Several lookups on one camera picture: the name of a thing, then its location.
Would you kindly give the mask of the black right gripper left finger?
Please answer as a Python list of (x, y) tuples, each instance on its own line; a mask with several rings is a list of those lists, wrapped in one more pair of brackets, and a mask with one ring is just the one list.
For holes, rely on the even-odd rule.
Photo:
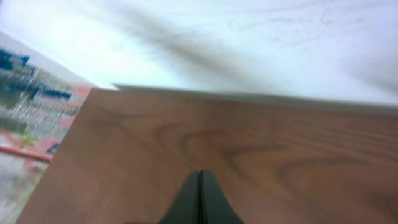
[(173, 204), (158, 224), (197, 224), (200, 204), (200, 175), (188, 174)]

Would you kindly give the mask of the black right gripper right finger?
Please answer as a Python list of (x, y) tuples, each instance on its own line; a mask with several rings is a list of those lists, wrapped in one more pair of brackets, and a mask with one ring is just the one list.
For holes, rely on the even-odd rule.
[(210, 170), (200, 171), (200, 223), (244, 224), (232, 209)]

